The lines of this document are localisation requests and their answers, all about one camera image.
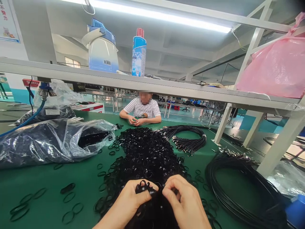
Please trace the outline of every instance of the fluorescent light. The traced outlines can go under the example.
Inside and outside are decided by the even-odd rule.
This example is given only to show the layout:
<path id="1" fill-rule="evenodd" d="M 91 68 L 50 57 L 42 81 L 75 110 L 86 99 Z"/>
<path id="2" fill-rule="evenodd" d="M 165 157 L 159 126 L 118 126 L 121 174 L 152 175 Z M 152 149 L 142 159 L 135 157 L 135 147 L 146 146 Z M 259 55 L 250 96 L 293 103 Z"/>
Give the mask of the fluorescent light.
<path id="1" fill-rule="evenodd" d="M 84 0 L 62 0 L 62 1 L 82 4 L 82 1 L 84 1 Z M 90 0 L 90 4 L 93 7 L 101 8 L 101 9 L 105 9 L 105 10 L 112 10 L 112 11 L 117 11 L 117 12 L 121 12 L 121 13 L 128 13 L 128 14 L 133 14 L 133 15 L 137 15 L 137 16 L 149 17 L 149 18 L 154 18 L 157 20 L 163 20 L 163 21 L 193 26 L 193 27 L 197 27 L 197 28 L 202 28 L 202 29 L 214 30 L 214 31 L 222 32 L 222 33 L 229 33 L 231 30 L 230 27 L 225 27 L 225 26 L 221 26 L 221 25 L 217 25 L 217 24 L 213 24 L 213 23 L 209 23 L 209 22 L 190 19 L 187 17 L 180 17 L 180 16 L 165 14 L 165 13 L 161 13 L 161 12 L 157 12 L 157 11 L 140 9 L 140 8 L 136 8 L 136 7 L 132 7 L 132 6 L 120 5 L 120 4 L 103 2 L 103 1 L 98 1 L 98 0 Z"/>

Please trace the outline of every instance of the green work table surface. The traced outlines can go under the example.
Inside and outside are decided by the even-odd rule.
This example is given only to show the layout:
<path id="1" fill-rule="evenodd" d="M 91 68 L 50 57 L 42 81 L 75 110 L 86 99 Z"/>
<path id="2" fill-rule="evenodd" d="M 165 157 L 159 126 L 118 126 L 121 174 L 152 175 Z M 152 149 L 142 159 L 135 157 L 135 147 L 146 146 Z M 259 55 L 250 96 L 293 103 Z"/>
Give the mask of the green work table surface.
<path id="1" fill-rule="evenodd" d="M 83 117 L 84 121 L 93 119 L 104 119 L 113 124 L 123 124 L 122 129 L 116 130 L 115 135 L 120 135 L 121 131 L 127 128 L 134 128 L 129 125 L 127 120 L 121 119 L 118 115 L 100 114 L 93 112 L 76 111 L 78 117 Z M 163 126 L 186 125 L 186 123 L 162 121 L 158 124 L 149 124 L 144 127 L 153 130 L 161 129 Z M 204 130 L 207 136 L 207 143 L 200 150 L 195 152 L 193 156 L 187 155 L 174 148 L 174 152 L 178 156 L 185 157 L 185 166 L 189 168 L 189 173 L 194 178 L 195 171 L 200 170 L 201 176 L 204 176 L 206 165 L 215 156 L 212 149 L 217 150 L 217 145 L 211 140 L 215 134 L 209 130 Z M 193 132 L 181 132 L 178 134 L 185 138 L 198 138 Z M 230 143 L 221 140 L 223 146 L 234 149 Z M 108 147 L 103 148 L 103 152 L 89 159 L 78 163 L 64 164 L 60 169 L 54 170 L 54 164 L 46 164 L 39 166 L 29 166 L 17 169 L 0 170 L 0 228 L 31 228 L 31 229 L 61 229 L 61 228 L 92 228 L 99 220 L 100 216 L 93 211 L 96 201 L 106 196 L 106 191 L 99 192 L 98 188 L 103 183 L 104 178 L 98 177 L 101 171 L 108 171 L 110 165 L 117 157 L 125 156 L 122 148 L 116 152 L 114 156 L 110 156 L 112 151 Z M 103 164 L 101 170 L 97 170 L 97 165 Z M 217 174 L 219 183 L 222 185 L 227 194 L 240 203 L 242 206 L 256 211 L 260 207 L 260 197 L 255 191 L 254 185 L 241 174 L 233 170 L 220 170 Z M 75 183 L 75 197 L 68 203 L 63 203 L 65 195 L 60 194 L 60 190 L 70 183 Z M 201 198 L 215 200 L 210 191 L 203 188 L 203 183 L 199 183 L 198 191 Z M 19 204 L 19 201 L 29 193 L 34 194 L 41 188 L 47 188 L 46 193 L 39 199 L 30 202 L 30 210 L 23 218 L 16 222 L 10 222 L 10 210 Z M 76 203 L 84 205 L 83 210 L 75 216 L 72 223 L 68 225 L 62 224 L 63 215 L 72 210 Z M 227 214 L 221 207 L 217 211 L 216 219 L 223 229 L 247 229 L 248 227 Z"/>

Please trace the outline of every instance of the white shelf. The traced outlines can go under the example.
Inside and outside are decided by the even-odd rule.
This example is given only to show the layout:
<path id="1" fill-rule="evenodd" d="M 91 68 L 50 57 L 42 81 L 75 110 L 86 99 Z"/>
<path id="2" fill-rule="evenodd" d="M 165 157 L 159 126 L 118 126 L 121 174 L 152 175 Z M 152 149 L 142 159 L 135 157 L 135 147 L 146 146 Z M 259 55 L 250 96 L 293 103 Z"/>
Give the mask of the white shelf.
<path id="1" fill-rule="evenodd" d="M 60 79 L 90 83 L 128 90 L 147 90 L 155 94 L 233 103 L 235 107 L 256 111 L 278 112 L 290 115 L 287 107 L 298 104 L 300 100 L 180 83 L 150 78 L 100 72 L 81 68 L 52 65 L 46 63 L 0 58 L 0 71 L 22 75 L 32 75 L 50 79 Z"/>

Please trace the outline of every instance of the plastic bag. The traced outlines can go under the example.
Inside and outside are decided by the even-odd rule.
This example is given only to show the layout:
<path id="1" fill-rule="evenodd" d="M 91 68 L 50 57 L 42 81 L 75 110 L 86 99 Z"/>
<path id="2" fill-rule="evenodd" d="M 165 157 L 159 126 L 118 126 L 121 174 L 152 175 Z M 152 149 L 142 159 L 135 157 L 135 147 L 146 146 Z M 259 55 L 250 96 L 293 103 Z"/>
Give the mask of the plastic bag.
<path id="1" fill-rule="evenodd" d="M 82 161 L 96 155 L 103 146 L 112 144 L 116 129 L 116 125 L 105 120 L 79 122 L 71 119 L 21 127 L 0 139 L 0 169 Z M 98 134 L 104 138 L 94 142 Z M 88 142 L 91 137 L 93 141 L 89 145 L 79 146 L 79 142 L 84 142 L 83 138 Z"/>
<path id="2" fill-rule="evenodd" d="M 23 115 L 19 120 L 15 122 L 16 126 L 27 121 L 32 116 L 32 111 L 27 112 Z M 35 116 L 29 122 L 30 124 L 34 124 L 41 121 L 47 121 L 52 119 L 61 119 L 61 118 L 73 118 L 76 117 L 75 112 L 72 110 L 70 106 L 63 106 L 63 107 L 43 107 L 41 112 Z"/>
<path id="3" fill-rule="evenodd" d="M 280 161 L 267 180 L 285 196 L 305 195 L 305 173 L 290 161 Z"/>
<path id="4" fill-rule="evenodd" d="M 47 101 L 42 109 L 42 111 L 30 122 L 30 124 L 60 118 L 73 118 L 75 117 L 74 111 L 69 107 L 70 104 L 76 102 L 83 102 L 84 97 L 81 94 L 72 91 L 69 86 L 62 80 L 52 79 L 50 87 L 56 93 L 57 96 L 47 97 Z M 34 109 L 36 110 L 41 105 L 41 96 L 38 95 L 38 89 L 35 93 L 34 99 Z M 24 114 L 19 120 L 15 122 L 16 126 L 19 126 L 32 116 L 32 111 Z"/>
<path id="5" fill-rule="evenodd" d="M 296 25 L 281 39 L 252 55 L 252 62 L 243 72 L 236 88 L 289 98 L 302 98 L 305 91 L 305 37 L 294 37 L 305 13 L 296 18 Z"/>

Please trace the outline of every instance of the blue hose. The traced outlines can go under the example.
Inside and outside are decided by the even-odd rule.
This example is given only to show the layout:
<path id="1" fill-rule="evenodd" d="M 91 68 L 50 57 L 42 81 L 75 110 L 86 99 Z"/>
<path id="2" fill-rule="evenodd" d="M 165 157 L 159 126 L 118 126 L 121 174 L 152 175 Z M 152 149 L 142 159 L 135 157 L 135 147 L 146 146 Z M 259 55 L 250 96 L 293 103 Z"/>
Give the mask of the blue hose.
<path id="1" fill-rule="evenodd" d="M 41 112 L 42 108 L 44 107 L 44 104 L 45 104 L 45 101 L 42 101 L 40 107 L 38 108 L 38 110 L 36 111 L 36 113 L 32 115 L 32 117 L 30 117 L 27 121 L 25 121 L 25 122 L 22 123 L 21 125 L 17 126 L 16 128 L 11 129 L 11 130 L 9 130 L 8 132 L 5 132 L 5 133 L 1 134 L 1 135 L 0 135 L 0 138 L 3 137 L 4 135 L 7 135 L 7 134 L 9 134 L 9 133 L 11 133 L 11 132 L 17 130 L 17 129 L 20 128 L 20 127 L 26 126 L 30 121 L 32 121 L 32 120 Z"/>

